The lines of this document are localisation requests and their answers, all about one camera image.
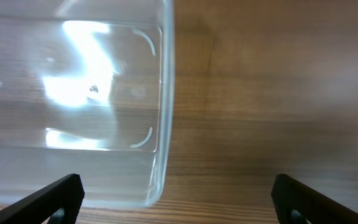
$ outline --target wooden surface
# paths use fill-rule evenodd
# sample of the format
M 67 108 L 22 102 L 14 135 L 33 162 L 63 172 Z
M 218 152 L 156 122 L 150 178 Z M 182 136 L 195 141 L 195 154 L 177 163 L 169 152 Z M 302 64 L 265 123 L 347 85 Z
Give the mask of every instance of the wooden surface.
M 162 198 L 78 223 L 277 223 L 279 173 L 358 212 L 358 1 L 176 0 L 175 13 Z

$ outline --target transparent plastic bin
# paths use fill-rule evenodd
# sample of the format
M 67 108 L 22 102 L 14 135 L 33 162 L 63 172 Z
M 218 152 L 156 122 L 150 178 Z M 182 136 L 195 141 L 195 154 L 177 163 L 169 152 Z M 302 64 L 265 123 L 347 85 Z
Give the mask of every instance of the transparent plastic bin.
M 0 204 L 71 173 L 83 206 L 156 202 L 173 56 L 171 0 L 0 0 Z

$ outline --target wooden table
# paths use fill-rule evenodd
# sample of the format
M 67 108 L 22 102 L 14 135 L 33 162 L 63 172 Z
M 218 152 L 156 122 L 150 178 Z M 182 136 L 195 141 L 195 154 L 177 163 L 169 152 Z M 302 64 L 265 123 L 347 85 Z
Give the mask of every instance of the wooden table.
M 358 212 L 358 1 L 176 0 L 175 13 L 162 198 L 78 223 L 277 223 L 279 173 Z

